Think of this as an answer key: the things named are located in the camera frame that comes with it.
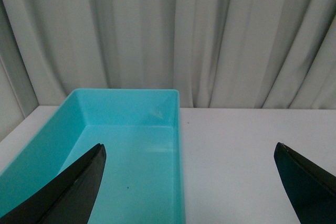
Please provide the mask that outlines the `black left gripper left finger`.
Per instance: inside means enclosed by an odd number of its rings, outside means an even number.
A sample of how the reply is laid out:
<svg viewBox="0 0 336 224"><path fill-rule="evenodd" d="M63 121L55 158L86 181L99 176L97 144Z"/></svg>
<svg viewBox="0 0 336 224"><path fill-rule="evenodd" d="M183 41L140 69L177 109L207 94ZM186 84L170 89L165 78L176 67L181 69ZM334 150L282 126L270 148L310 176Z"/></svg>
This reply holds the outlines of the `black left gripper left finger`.
<svg viewBox="0 0 336 224"><path fill-rule="evenodd" d="M96 144L63 172L1 217L1 223L88 223L106 163Z"/></svg>

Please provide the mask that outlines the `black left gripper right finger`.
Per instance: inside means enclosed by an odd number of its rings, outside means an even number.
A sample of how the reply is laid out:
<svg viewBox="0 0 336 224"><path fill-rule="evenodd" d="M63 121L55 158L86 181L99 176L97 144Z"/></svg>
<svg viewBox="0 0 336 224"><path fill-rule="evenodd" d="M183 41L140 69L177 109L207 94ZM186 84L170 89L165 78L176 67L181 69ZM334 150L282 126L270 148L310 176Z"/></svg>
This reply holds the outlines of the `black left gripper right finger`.
<svg viewBox="0 0 336 224"><path fill-rule="evenodd" d="M283 143L274 159L300 223L335 223L335 176Z"/></svg>

